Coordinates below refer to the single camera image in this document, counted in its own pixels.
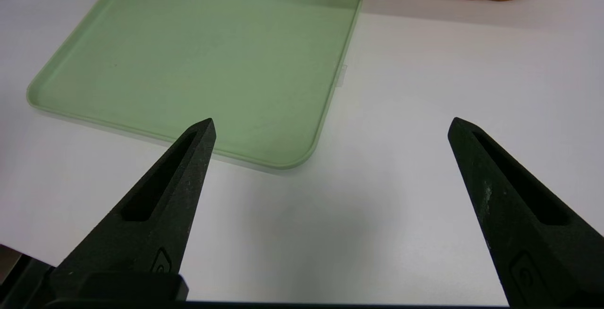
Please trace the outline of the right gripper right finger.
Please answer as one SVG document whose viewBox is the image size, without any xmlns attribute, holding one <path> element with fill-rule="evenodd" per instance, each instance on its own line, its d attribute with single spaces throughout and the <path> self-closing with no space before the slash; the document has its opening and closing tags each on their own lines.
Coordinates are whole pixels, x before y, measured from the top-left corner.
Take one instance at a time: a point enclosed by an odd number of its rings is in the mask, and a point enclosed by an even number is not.
<svg viewBox="0 0 604 309">
<path fill-rule="evenodd" d="M 477 125 L 447 137 L 511 307 L 602 307 L 604 239 Z"/>
</svg>

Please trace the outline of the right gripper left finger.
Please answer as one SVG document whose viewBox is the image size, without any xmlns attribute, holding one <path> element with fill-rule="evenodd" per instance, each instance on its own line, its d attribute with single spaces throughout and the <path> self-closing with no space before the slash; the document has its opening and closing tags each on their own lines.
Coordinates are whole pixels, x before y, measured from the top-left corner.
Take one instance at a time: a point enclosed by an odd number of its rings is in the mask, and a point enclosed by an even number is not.
<svg viewBox="0 0 604 309">
<path fill-rule="evenodd" d="M 50 275 L 58 298 L 98 273 L 177 275 L 216 141 L 211 118 L 185 130 Z"/>
</svg>

